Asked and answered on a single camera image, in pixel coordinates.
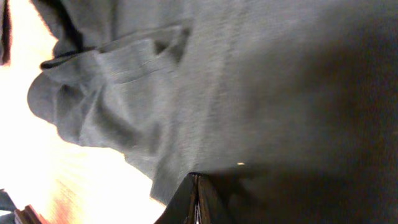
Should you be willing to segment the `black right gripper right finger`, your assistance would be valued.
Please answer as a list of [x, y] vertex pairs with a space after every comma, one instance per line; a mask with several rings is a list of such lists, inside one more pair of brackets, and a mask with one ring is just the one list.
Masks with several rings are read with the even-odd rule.
[[234, 224], [217, 190], [208, 177], [200, 175], [197, 182], [197, 217], [200, 224]]

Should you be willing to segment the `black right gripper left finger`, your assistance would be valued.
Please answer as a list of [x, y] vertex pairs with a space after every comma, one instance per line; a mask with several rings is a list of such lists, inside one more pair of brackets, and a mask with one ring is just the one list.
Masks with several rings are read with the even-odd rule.
[[198, 176], [189, 173], [182, 181], [163, 214], [155, 224], [196, 224]]

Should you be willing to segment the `black t-shirt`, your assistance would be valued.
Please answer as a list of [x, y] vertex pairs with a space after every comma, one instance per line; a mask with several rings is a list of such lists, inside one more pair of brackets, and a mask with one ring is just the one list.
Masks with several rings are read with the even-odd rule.
[[208, 175], [236, 223], [397, 222], [396, 1], [35, 1], [28, 104], [168, 203]]

